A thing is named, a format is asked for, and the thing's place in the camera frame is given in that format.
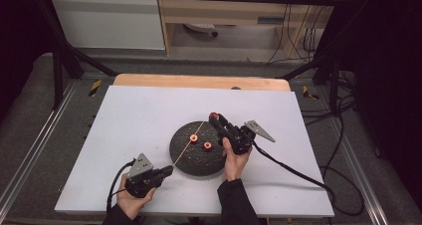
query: gray floor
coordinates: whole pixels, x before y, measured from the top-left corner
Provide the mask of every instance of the gray floor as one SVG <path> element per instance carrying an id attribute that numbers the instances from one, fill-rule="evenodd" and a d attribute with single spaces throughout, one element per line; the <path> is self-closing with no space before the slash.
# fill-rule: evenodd
<path id="1" fill-rule="evenodd" d="M 184 30 L 183 28 L 179 28 L 177 31 L 180 33 L 177 36 L 180 38 L 175 42 L 177 47 L 195 48 L 202 44 L 202 42 L 198 42 L 200 40 L 196 39 L 196 37 L 199 37 L 196 34 L 192 36 L 185 32 L 186 35 L 183 37 Z M 256 35 L 258 39 L 263 38 L 261 34 L 263 32 L 260 29 Z M 238 40 L 240 37 L 236 36 L 235 33 L 230 35 L 235 35 L 231 40 Z M 245 41 L 241 45 L 251 45 L 251 43 L 258 41 L 252 35 L 250 37 L 251 39 L 248 40 L 242 39 Z M 273 45 L 273 48 L 277 47 L 277 40 L 272 43 L 270 42 L 270 44 Z M 210 48 L 216 48 L 215 53 L 217 56 L 214 56 L 218 57 L 219 60 L 198 60 L 196 58 L 186 61 L 186 57 L 175 52 L 170 58 L 157 57 L 142 61 L 138 59 L 102 58 L 100 61 L 115 70 L 125 73 L 252 76 L 262 78 L 280 76 L 298 66 L 298 62 L 274 64 L 271 66 L 258 63 L 265 62 L 268 55 L 265 55 L 265 57 L 262 56 L 260 59 L 257 57 L 256 62 L 251 60 L 250 57 L 245 58 L 244 56 L 230 60 L 224 58 L 224 53 L 221 54 L 222 56 L 218 56 L 218 45 L 207 45 Z M 271 46 L 266 45 L 266 43 L 261 42 L 257 50 L 265 51 L 271 49 Z M 237 47 L 236 44 L 227 48 L 230 49 L 233 47 Z M 192 54 L 199 55 L 198 57 L 203 59 L 205 51 L 197 54 L 193 50 Z M 59 220 L 68 221 L 68 223 L 69 221 L 92 221 L 91 223 L 95 223 L 94 221 L 101 221 L 104 218 L 103 215 L 70 216 L 54 211 L 54 206 L 60 196 L 59 188 L 66 183 L 67 177 L 84 144 L 84 137 L 87 136 L 90 130 L 89 124 L 94 121 L 93 115 L 97 113 L 106 93 L 106 88 L 112 84 L 113 80 L 113 78 L 104 78 L 96 96 L 90 98 L 88 97 L 88 93 L 95 81 L 94 77 L 97 77 L 98 74 L 96 70 L 92 70 L 88 66 L 85 66 L 85 68 L 89 71 L 87 73 L 88 77 L 78 81 L 76 91 L 68 107 L 56 125 L 54 132 L 46 143 L 37 163 L 7 215 L 8 222 L 12 222 L 14 219 L 20 219 L 22 223 L 22 219 L 31 219 L 29 224 L 36 224 L 35 220 L 47 219 L 49 221 L 43 220 L 41 224 L 58 224 Z M 324 87 L 318 89 L 313 87 L 312 81 L 310 80 L 313 73 L 313 71 L 308 71 L 298 79 L 291 81 L 292 90 L 297 93 L 302 110 L 324 109 L 324 104 L 321 100 L 304 98 L 302 94 L 303 85 L 310 87 L 312 93 L 326 90 Z M 1 192 L 6 189 L 15 171 L 24 159 L 26 152 L 30 149 L 32 142 L 47 120 L 51 112 L 51 105 L 53 104 L 53 92 L 51 59 L 44 57 L 39 59 L 35 64 L 34 72 L 23 93 L 15 101 L 8 115 L 0 124 L 0 154 L 3 155 L 0 160 Z M 391 224 L 422 224 L 421 212 L 417 209 L 413 200 L 401 184 L 391 164 L 387 160 L 378 159 L 374 155 L 370 136 L 366 132 L 359 113 L 348 111 L 343 114 L 343 118 L 347 138 L 364 168 L 388 221 Z M 309 125 L 307 129 L 318 164 L 325 164 L 337 141 L 337 134 L 332 127 L 331 121 L 326 119 Z M 332 166 L 351 178 L 350 170 L 341 150 L 336 155 Z M 329 174 L 326 183 L 334 189 L 339 207 L 346 210 L 356 209 L 358 206 L 356 194 L 344 180 Z M 332 222 L 334 224 L 371 224 L 371 219 L 366 211 L 357 217 L 345 216 L 335 211 L 335 217 L 332 219 Z M 320 224 L 327 223 L 327 220 L 294 219 L 292 222 L 287 218 L 271 219 L 271 224 L 295 223 Z"/>

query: white tabletop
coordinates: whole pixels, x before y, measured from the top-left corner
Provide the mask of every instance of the white tabletop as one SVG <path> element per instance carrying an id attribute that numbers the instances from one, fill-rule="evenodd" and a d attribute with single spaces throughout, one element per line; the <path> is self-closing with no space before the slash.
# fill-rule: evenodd
<path id="1" fill-rule="evenodd" d="M 211 112 L 238 126 L 254 119 L 276 140 L 257 136 L 258 146 L 322 182 L 294 93 L 111 86 L 55 209 L 71 214 L 105 212 L 112 180 L 125 163 L 143 152 L 156 168 L 172 164 L 169 143 L 174 133 L 189 122 L 207 120 Z M 258 151 L 252 152 L 242 180 L 261 217 L 333 216 L 322 188 Z M 194 177 L 175 168 L 141 213 L 218 215 L 220 184 L 221 172 Z"/>

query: black sleeve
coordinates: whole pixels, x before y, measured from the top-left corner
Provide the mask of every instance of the black sleeve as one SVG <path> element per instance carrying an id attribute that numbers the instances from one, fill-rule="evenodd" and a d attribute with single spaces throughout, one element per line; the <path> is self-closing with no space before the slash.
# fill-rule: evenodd
<path id="1" fill-rule="evenodd" d="M 111 213 L 105 218 L 103 225 L 136 225 L 129 217 L 116 205 L 111 209 Z"/>
<path id="2" fill-rule="evenodd" d="M 222 225 L 260 225 L 241 179 L 224 181 L 217 192 Z"/>

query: metal frame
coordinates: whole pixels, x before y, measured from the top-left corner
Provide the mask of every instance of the metal frame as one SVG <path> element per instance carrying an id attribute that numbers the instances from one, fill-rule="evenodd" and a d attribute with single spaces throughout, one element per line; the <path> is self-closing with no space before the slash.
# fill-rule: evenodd
<path id="1" fill-rule="evenodd" d="M 7 213 L 12 207 L 13 202 L 19 194 L 19 191 L 23 187 L 25 180 L 28 178 L 32 168 L 37 162 L 38 157 L 43 151 L 44 146 L 50 138 L 56 124 L 61 118 L 63 112 L 65 111 L 69 101 L 72 98 L 75 87 L 78 85 L 79 81 L 74 81 L 69 84 L 65 91 L 65 96 L 62 103 L 58 106 L 55 111 L 52 111 L 25 158 L 22 160 L 21 165 L 16 171 L 13 178 L 10 180 L 6 189 L 0 197 L 0 224 L 6 218 Z"/>

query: wooden board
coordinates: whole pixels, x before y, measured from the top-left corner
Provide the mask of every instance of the wooden board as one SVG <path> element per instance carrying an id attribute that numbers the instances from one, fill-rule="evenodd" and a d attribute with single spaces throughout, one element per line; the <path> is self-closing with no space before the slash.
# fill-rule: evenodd
<path id="1" fill-rule="evenodd" d="M 116 86 L 171 87 L 171 88 L 208 88 L 289 92 L 286 80 L 261 78 L 167 76 L 145 74 L 121 74 L 114 80 Z"/>

